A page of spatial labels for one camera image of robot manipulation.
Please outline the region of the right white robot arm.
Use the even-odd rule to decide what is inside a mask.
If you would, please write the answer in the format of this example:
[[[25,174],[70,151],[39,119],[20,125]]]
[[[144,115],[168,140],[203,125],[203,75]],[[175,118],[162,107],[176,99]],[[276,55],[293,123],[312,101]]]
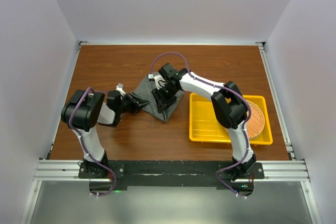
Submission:
[[[256,156],[250,146],[247,132],[251,108],[236,83],[210,81],[188,68],[177,70],[169,63],[162,66],[158,74],[150,72],[148,78],[155,82],[156,87],[152,94],[160,113],[173,105],[178,91],[193,92],[211,101],[216,120],[227,130],[233,149],[233,164],[221,168],[218,173],[231,172],[232,181],[246,178],[252,173]]]

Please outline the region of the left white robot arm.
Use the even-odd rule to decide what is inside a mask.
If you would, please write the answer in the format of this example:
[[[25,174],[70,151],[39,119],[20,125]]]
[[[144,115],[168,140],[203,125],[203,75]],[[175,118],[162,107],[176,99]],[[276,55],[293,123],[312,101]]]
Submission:
[[[102,147],[97,124],[115,127],[124,113],[136,114],[149,104],[121,88],[107,94],[76,90],[61,111],[61,120],[72,129],[83,150],[82,168],[96,178],[110,176],[108,158]]]

